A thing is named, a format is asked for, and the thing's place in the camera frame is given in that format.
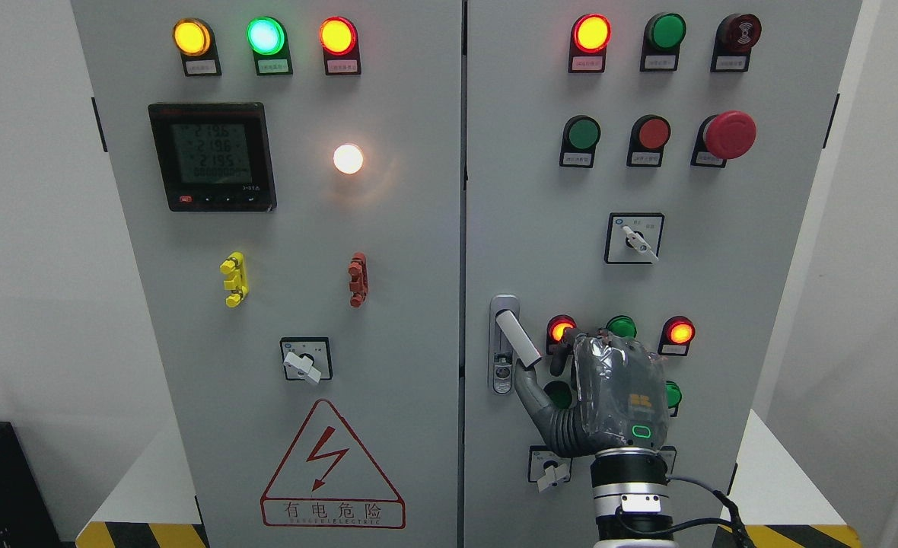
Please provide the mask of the grey robotic right hand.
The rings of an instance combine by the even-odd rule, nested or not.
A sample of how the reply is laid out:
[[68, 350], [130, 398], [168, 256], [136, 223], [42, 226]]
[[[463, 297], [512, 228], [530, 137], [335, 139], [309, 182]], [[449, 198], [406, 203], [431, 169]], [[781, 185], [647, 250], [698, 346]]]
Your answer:
[[566, 458], [629, 447], [659, 451], [669, 419], [661, 358], [639, 341], [606, 330], [568, 330], [553, 361], [569, 353], [575, 358], [578, 392], [571, 409], [551, 402], [531, 365], [519, 365], [513, 377], [544, 444]]

